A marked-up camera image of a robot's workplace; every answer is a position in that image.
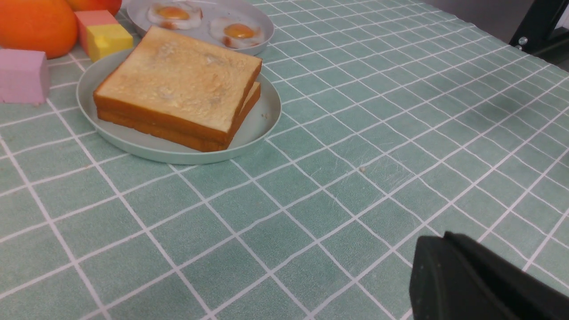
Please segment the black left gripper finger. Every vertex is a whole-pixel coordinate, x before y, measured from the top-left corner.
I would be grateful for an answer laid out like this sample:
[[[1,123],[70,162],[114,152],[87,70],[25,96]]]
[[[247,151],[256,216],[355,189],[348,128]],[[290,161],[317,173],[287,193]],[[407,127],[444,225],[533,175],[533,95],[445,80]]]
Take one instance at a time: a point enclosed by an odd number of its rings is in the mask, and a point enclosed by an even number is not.
[[[566,320],[568,297],[468,235],[420,236],[410,303],[416,320]]]

